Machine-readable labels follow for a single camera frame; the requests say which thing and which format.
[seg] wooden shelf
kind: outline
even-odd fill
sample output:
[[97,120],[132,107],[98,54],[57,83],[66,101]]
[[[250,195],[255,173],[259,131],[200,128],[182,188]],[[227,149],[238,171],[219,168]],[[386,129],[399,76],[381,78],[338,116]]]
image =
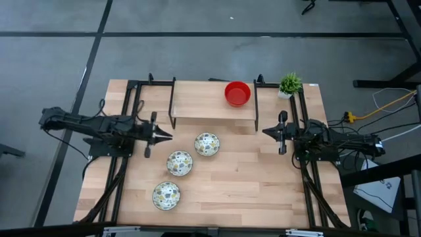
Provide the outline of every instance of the wooden shelf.
[[256,120],[255,90],[242,107],[232,107],[224,91],[229,82],[175,81],[171,116],[174,118]]

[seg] desk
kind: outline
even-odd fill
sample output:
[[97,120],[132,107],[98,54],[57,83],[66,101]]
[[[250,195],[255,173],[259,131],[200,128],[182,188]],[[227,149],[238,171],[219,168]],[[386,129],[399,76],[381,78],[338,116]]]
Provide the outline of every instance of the desk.
[[[110,81],[105,97],[106,114],[120,114],[127,83]],[[319,87],[304,84],[303,89],[309,117],[326,123]],[[281,110],[290,113],[291,103],[277,97],[277,88],[257,90],[258,132],[254,121],[210,118],[177,118],[173,130],[168,117],[171,86],[142,86],[140,99],[145,105],[139,116],[149,119],[152,111],[158,112],[157,123],[173,135],[173,140],[157,144],[149,159],[143,157],[145,143],[136,142],[134,154],[128,160],[117,224],[308,228],[301,171],[291,164],[293,145],[287,143],[288,152],[278,155],[279,144],[261,132],[278,123]],[[216,155],[202,157],[196,153],[194,140],[202,132],[219,137],[221,148]],[[172,176],[166,169],[167,157],[177,149],[193,157],[193,170],[183,177]],[[84,217],[103,194],[110,160],[100,157],[87,169],[74,220]],[[349,224],[337,170],[331,163],[318,164],[324,197],[339,218]],[[178,185],[182,196],[173,210],[160,211],[152,203],[152,191],[167,180]],[[113,203],[111,197],[106,220],[111,217]],[[313,208],[320,225],[314,198]]]

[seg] plate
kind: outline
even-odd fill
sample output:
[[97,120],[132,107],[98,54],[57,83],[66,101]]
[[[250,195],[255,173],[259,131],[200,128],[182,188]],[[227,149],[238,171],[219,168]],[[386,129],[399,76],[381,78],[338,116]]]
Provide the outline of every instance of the plate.
[[173,209],[181,197],[180,189],[173,182],[162,182],[153,190],[153,205],[160,210]]
[[166,168],[175,176],[184,176],[191,171],[193,158],[186,151],[175,151],[166,160]]
[[203,156],[211,156],[218,152],[220,147],[220,142],[218,137],[215,134],[210,132],[204,132],[195,140],[195,149],[196,151]]

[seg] white cable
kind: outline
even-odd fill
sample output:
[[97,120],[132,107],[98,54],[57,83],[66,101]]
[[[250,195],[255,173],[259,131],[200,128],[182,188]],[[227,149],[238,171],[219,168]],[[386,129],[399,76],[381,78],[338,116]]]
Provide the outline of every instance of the white cable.
[[418,125],[418,126],[416,126],[415,128],[411,128],[410,130],[408,130],[408,131],[406,131],[406,132],[403,132],[403,133],[400,133],[400,134],[398,134],[398,135],[391,136],[390,138],[386,138],[386,139],[382,140],[382,142],[386,142],[386,141],[388,141],[388,140],[390,140],[390,139],[397,138],[397,137],[399,137],[399,136],[402,136],[402,135],[404,135],[404,134],[407,134],[408,132],[412,132],[413,130],[416,130],[416,129],[418,129],[418,128],[421,128],[421,125]]
[[[412,92],[412,91],[410,91],[410,90],[408,90],[408,89],[405,89],[405,88],[384,88],[384,89],[381,89],[381,90],[380,90],[380,91],[378,91],[378,92],[374,92],[374,93],[372,94],[372,97],[373,97],[373,101],[374,101],[374,104],[376,105],[377,109],[380,109],[380,107],[377,105],[377,101],[376,101],[376,98],[375,98],[374,96],[375,96],[377,93],[380,93],[380,92],[382,92],[382,91],[384,91],[384,90],[406,90],[407,92]],[[388,111],[388,110],[385,110],[385,109],[382,109],[382,111],[385,111],[385,112],[388,112],[388,113],[394,113],[394,112],[398,111],[399,109],[402,109],[403,107],[407,106],[407,105],[409,104],[409,101],[411,101],[411,99],[412,99],[412,98],[413,98],[413,96],[409,97],[408,101],[407,101],[404,105],[400,106],[399,108],[397,108],[397,109],[396,109],[396,110],[394,110],[394,111]]]
[[[400,134],[397,134],[397,135],[391,136],[390,138],[386,138],[386,139],[382,140],[382,142],[386,142],[386,141],[388,141],[388,140],[390,140],[390,139],[397,138],[397,137],[399,137],[399,136],[405,135],[405,134],[407,134],[407,133],[409,133],[409,132],[412,132],[413,130],[416,130],[416,129],[418,129],[418,128],[421,128],[421,124],[420,124],[420,125],[418,125],[418,126],[416,126],[416,127],[414,127],[414,128],[411,128],[410,130],[407,130],[406,132],[401,132]],[[339,157],[344,157],[344,156],[347,156],[347,155],[349,155],[349,154],[351,154],[351,153],[352,153],[352,152],[348,152],[348,153],[346,153],[346,154],[340,155]]]

